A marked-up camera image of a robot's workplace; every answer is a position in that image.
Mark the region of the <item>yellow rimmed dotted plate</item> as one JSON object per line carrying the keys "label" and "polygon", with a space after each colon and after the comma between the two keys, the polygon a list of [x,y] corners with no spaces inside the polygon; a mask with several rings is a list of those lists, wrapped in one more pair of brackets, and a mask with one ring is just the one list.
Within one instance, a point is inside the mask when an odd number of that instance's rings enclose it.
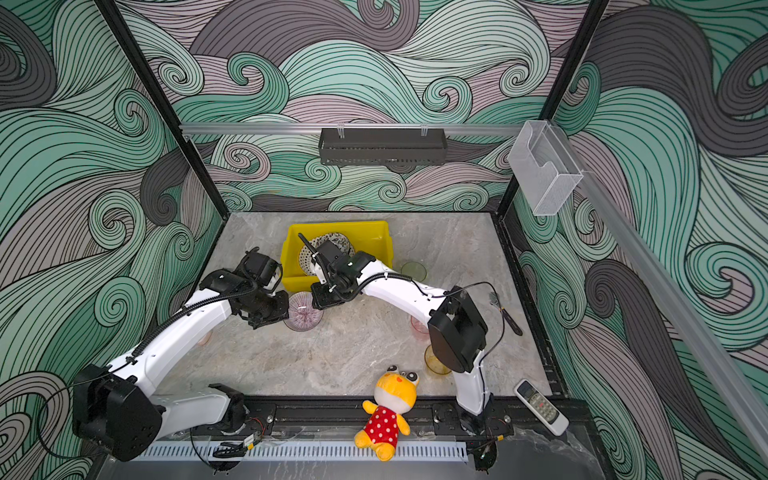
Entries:
{"label": "yellow rimmed dotted plate", "polygon": [[[319,244],[319,239],[320,239],[322,236],[323,236],[323,235],[321,235],[321,236],[319,236],[319,237],[315,237],[315,238],[313,238],[313,239],[311,239],[311,240],[310,240],[310,242],[311,242],[311,243],[314,245],[314,247],[316,248],[316,250],[318,250],[318,249],[319,249],[319,247],[321,246],[321,245]],[[300,265],[300,267],[301,267],[302,271],[303,271],[303,272],[304,272],[306,275],[308,275],[308,276],[313,276],[313,275],[314,275],[314,260],[312,259],[312,255],[311,255],[311,254],[310,254],[310,252],[309,252],[309,251],[306,249],[306,247],[305,247],[305,246],[303,246],[303,247],[302,247],[302,249],[301,249],[301,251],[300,251],[300,254],[299,254],[299,265]]]}

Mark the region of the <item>brown striped bowl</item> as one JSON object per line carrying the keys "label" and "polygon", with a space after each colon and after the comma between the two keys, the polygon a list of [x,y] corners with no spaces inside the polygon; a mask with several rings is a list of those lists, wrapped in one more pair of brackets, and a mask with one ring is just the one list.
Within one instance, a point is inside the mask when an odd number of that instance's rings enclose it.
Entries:
{"label": "brown striped bowl", "polygon": [[289,296],[288,318],[284,324],[292,331],[307,332],[319,325],[323,311],[313,307],[310,292],[298,292]]}

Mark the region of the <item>green transparent cup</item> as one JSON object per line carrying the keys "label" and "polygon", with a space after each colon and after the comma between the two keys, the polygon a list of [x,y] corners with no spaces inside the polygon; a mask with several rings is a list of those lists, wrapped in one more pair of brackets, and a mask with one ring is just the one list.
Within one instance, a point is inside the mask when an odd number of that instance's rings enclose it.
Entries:
{"label": "green transparent cup", "polygon": [[400,273],[411,277],[417,282],[424,282],[428,276],[426,267],[416,261],[408,261],[404,263],[401,266]]}

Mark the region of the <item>pink transparent cup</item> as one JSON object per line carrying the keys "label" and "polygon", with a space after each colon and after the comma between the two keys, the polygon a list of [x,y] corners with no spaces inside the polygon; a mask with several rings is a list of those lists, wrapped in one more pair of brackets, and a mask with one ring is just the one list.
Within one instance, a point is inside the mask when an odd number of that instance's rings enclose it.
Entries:
{"label": "pink transparent cup", "polygon": [[410,317],[410,327],[411,327],[411,333],[412,335],[418,340],[418,341],[428,341],[430,338],[429,329],[428,327],[418,320],[416,317],[411,316]]}

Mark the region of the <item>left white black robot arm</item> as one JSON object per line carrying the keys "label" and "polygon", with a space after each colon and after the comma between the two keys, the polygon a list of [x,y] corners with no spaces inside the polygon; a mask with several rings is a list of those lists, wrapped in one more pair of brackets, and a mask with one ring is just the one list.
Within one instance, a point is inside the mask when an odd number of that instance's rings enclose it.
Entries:
{"label": "left white black robot arm", "polygon": [[174,366],[212,330],[236,315],[257,329],[287,319],[279,290],[280,263],[257,248],[233,270],[209,273],[187,303],[107,366],[88,365],[75,378],[72,430],[76,437],[129,461],[155,440],[212,425],[227,434],[245,426],[243,393],[220,383],[187,396],[158,389]]}

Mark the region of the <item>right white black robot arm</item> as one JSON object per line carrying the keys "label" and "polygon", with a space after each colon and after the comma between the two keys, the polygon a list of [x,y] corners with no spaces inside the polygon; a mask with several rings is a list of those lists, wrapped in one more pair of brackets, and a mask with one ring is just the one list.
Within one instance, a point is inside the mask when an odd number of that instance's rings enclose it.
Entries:
{"label": "right white black robot arm", "polygon": [[484,413],[491,397],[482,370],[488,327],[465,287],[430,287],[366,252],[349,256],[329,240],[315,247],[303,234],[298,238],[318,278],[311,285],[315,309],[365,295],[404,311],[427,327],[433,353],[452,372],[457,404],[473,416]]}

